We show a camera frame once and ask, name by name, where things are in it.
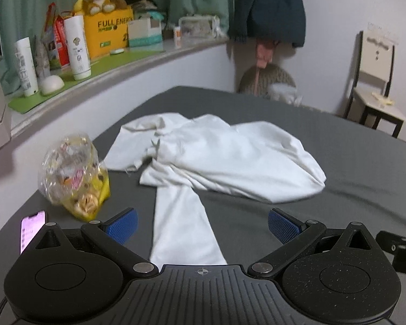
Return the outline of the white long-sleeve shirt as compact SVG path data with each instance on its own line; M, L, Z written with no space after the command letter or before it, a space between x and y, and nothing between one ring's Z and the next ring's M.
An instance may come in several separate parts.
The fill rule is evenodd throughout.
M230 125L215 115L128 122L104 162L113 171L141 170L140 184L156 188L149 259L158 267L225 264L199 191L285 203L321 192L326 182L313 156L280 127Z

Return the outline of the clear snack bag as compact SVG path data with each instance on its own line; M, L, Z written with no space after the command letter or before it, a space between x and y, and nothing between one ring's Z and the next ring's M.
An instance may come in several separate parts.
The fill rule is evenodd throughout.
M38 189L80 221L97 218L110 197L110 180L87 134L65 136L49 148L39 169Z

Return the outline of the smartphone with pink screen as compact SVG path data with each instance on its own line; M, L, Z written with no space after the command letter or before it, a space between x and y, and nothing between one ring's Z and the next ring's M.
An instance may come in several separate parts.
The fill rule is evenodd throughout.
M34 236L41 230L47 221L47 213L40 210L33 215L26 216L20 223L19 253L22 254L25 248L32 241Z

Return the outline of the white round dome object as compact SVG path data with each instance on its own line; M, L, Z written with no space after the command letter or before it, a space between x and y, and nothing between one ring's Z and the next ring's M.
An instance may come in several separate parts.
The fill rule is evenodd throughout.
M39 81L39 89L41 94L48 96L61 90L64 87L64 81L60 76L50 75Z

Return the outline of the white tube bottle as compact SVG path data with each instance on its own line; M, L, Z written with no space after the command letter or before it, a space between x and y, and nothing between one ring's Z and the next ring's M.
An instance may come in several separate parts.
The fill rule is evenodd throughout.
M29 37L15 42L14 55L16 57L17 73L24 96L30 97L39 91L39 87Z

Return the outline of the pink hanging cloth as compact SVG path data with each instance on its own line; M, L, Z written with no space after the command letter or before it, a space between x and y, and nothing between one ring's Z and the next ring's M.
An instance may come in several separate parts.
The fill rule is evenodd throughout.
M257 67L264 69L268 63L272 62L273 54L279 42L275 40L256 40L256 60Z

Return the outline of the white wooden chair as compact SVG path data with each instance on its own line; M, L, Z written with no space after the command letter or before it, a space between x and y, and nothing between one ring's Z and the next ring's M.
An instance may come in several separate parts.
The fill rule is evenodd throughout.
M398 138L406 116L389 96L395 67L395 51L395 44L377 32L359 32L353 81L343 117L349 117L352 105L356 103L362 109L359 124L365 125L367 119L372 116L372 128L377 129L384 120L395 126L392 137Z

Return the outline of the white teal tissue box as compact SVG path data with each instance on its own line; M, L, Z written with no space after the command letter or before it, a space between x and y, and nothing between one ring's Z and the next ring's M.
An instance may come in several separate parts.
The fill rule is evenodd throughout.
M161 22L153 18L141 18L127 24L130 48L150 46L163 41Z

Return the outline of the yellow cardboard box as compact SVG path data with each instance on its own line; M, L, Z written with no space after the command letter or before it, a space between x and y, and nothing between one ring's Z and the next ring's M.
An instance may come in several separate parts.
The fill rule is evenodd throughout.
M133 20L131 7L99 12L83 17L86 42L91 60L109 54L111 50L128 46L127 25Z

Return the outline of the tall white bottle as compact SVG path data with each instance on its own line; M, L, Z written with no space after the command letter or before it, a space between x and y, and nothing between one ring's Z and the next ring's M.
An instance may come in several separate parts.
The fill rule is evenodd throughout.
M91 75L91 63L86 43L83 16L76 15L65 19L64 29L73 77L76 81L86 79Z

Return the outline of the red milk carton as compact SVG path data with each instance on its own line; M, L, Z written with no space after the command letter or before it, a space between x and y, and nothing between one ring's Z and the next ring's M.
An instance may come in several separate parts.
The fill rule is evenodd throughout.
M55 14L53 19L53 36L55 44L55 58L57 59L58 67L66 67L70 65L70 63L67 37L64 29L64 19L57 14Z

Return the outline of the dark teal hanging jacket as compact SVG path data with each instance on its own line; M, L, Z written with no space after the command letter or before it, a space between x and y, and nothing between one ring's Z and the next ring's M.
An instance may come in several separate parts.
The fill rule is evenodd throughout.
M304 46L306 14L303 0L237 0L230 36Z

